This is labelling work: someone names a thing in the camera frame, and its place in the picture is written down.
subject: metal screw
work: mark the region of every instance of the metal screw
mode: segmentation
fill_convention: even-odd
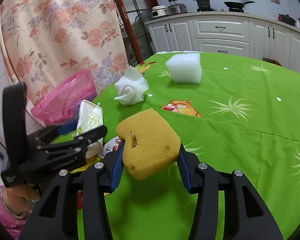
[[[61,171],[59,171],[59,175],[60,176],[66,176],[67,174],[68,174],[67,170],[61,170]]]
[[[208,165],[205,163],[199,163],[198,167],[199,169],[205,170],[206,168],[208,168]]]
[[[96,169],[101,169],[103,167],[103,163],[95,163],[94,167]]]
[[[235,170],[234,174],[237,175],[238,177],[241,177],[243,175],[243,172],[240,170]]]

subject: pink sleeve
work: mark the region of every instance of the pink sleeve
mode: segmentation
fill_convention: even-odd
[[[26,223],[27,218],[28,215],[23,219],[16,219],[10,215],[2,204],[0,194],[0,222],[15,240],[18,240],[20,232],[23,228],[23,225]]]

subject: table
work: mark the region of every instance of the table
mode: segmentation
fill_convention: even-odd
[[[155,54],[138,66],[150,87],[143,102],[121,105],[113,100],[114,85],[93,100],[103,108],[104,141],[116,136],[120,121],[153,108],[201,162],[217,171],[242,170],[287,239],[300,223],[300,74],[256,59],[201,53],[201,83],[176,84],[165,66],[173,54]],[[217,239],[223,236],[223,198],[220,192]],[[115,193],[106,196],[113,237],[188,239],[196,199],[182,186],[176,164],[144,180],[124,171]],[[80,239],[82,232],[79,222]]]

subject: kitchen countertop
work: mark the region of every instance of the kitchen countertop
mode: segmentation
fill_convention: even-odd
[[[176,19],[176,18],[181,18],[181,17],[189,17],[189,16],[199,16],[199,15],[233,15],[233,16],[241,16],[241,17],[247,17],[247,18],[254,18],[254,19],[259,19],[259,20],[264,20],[264,21],[268,21],[268,22],[272,22],[275,24],[279,24],[282,25],[284,27],[287,27],[291,30],[294,30],[296,32],[300,33],[300,29],[294,26],[291,26],[289,24],[283,23],[283,22],[279,22],[275,19],[271,19],[268,17],[263,17],[260,15],[255,15],[255,14],[250,14],[250,13],[236,13],[236,12],[223,12],[223,11],[215,11],[215,12],[190,12],[190,13],[184,13],[184,14],[178,14],[178,15],[172,15],[172,16],[167,16],[164,18],[160,18],[160,19],[156,19],[156,20],[152,20],[149,22],[145,22],[145,25],[151,24],[151,23],[157,23],[157,22],[161,22],[161,21],[166,21],[166,20],[171,20],[171,19]]]

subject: white cabinet drawer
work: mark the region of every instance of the white cabinet drawer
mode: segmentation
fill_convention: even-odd
[[[250,42],[249,22],[244,17],[194,16],[192,23],[196,38]]]
[[[217,39],[196,39],[198,51],[249,57],[249,43]]]

